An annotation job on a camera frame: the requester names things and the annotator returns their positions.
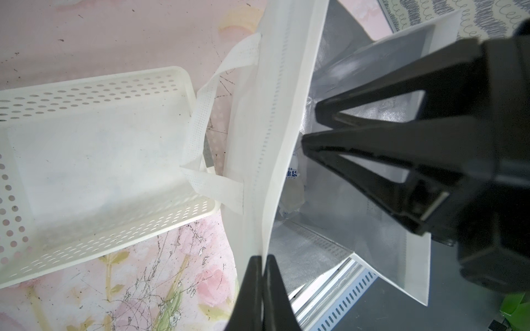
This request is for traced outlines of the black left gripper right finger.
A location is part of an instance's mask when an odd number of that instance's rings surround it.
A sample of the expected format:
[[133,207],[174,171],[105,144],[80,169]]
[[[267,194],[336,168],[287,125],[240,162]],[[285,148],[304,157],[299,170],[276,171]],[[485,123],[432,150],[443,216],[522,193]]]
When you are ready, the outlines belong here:
[[277,260],[273,255],[266,258],[263,276],[263,324],[265,331],[301,331],[288,299]]

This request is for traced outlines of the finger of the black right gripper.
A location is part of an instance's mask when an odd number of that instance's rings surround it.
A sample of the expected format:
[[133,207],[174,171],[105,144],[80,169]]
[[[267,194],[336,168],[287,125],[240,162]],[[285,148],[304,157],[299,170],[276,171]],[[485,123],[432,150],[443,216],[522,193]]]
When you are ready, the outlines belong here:
[[425,96],[416,121],[446,118],[464,128],[479,127],[480,121],[465,115],[463,108],[470,95],[469,81],[481,75],[491,42],[456,41],[370,83],[322,100],[316,104],[316,121],[330,128],[346,128],[354,123],[340,115],[343,110],[422,91]]
[[305,135],[302,147],[406,230],[449,241],[495,170],[493,136],[477,119],[367,120]]

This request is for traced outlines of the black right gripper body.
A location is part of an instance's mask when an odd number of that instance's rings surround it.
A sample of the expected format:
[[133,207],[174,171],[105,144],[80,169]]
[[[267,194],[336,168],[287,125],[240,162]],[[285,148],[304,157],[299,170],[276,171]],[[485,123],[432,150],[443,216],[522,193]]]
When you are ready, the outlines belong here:
[[458,165],[430,233],[458,244],[461,276],[497,292],[529,290],[529,22],[511,37],[476,44],[458,73],[455,119],[444,142]]

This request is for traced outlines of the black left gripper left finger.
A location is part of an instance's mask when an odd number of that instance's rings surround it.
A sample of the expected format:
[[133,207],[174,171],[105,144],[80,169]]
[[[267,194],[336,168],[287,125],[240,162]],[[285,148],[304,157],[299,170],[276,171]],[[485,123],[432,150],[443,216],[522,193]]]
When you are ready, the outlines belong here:
[[240,292],[225,331],[259,331],[262,329],[262,258],[249,259]]

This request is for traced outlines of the white ice pack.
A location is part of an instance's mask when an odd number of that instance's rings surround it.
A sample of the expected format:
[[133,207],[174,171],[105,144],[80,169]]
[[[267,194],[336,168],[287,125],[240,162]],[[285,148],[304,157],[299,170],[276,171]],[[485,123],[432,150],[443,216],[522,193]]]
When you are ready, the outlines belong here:
[[305,203],[304,192],[304,178],[300,173],[298,155],[294,152],[288,166],[287,176],[278,205],[279,213],[282,217],[288,219],[293,213],[299,211]]

